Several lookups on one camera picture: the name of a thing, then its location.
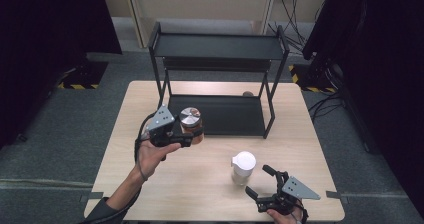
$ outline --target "black sleeve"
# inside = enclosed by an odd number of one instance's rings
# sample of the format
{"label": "black sleeve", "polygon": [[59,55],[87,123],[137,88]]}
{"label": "black sleeve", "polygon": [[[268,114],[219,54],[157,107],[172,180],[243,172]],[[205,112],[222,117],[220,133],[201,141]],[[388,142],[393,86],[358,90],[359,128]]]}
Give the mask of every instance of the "black sleeve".
{"label": "black sleeve", "polygon": [[106,204],[108,197],[103,197],[94,209],[90,212],[87,218],[81,222],[81,224],[121,224],[124,220],[125,215],[127,214],[130,207],[137,200],[140,191],[133,197],[133,199],[128,203],[128,205],[122,210],[115,210]]}

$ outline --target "silver lid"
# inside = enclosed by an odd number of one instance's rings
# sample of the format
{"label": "silver lid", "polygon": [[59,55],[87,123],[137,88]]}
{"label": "silver lid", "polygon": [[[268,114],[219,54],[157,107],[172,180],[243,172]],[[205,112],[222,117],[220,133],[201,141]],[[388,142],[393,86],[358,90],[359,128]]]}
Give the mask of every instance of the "silver lid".
{"label": "silver lid", "polygon": [[184,127],[195,127],[199,125],[201,116],[199,110],[194,107],[187,107],[180,113],[181,125]]}

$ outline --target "white cup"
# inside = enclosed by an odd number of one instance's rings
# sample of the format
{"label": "white cup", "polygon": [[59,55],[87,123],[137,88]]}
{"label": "white cup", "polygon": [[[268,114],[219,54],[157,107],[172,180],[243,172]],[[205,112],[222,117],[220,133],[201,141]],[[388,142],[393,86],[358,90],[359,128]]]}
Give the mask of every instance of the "white cup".
{"label": "white cup", "polygon": [[231,175],[233,182],[237,185],[246,185],[255,165],[256,158],[250,152],[242,151],[233,157],[231,162],[231,166],[233,167],[233,173]]}

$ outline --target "brown canister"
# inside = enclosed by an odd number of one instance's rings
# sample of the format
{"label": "brown canister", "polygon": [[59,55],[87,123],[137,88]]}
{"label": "brown canister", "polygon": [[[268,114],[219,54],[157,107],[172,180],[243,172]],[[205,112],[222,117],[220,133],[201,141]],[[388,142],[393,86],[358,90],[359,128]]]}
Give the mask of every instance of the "brown canister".
{"label": "brown canister", "polygon": [[[187,107],[180,113],[181,128],[183,133],[193,133],[202,127],[202,116],[200,111],[194,107]],[[199,144],[205,137],[204,133],[195,136],[191,144]]]}

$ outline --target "shelf bottom tier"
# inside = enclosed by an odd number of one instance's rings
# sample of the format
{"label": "shelf bottom tier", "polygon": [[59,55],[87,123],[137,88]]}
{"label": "shelf bottom tier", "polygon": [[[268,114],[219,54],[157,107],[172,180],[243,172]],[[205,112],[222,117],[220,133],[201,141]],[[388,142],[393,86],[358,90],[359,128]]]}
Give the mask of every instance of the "shelf bottom tier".
{"label": "shelf bottom tier", "polygon": [[199,109],[205,135],[263,136],[261,100],[246,96],[172,95],[168,109],[178,115],[187,107]]}

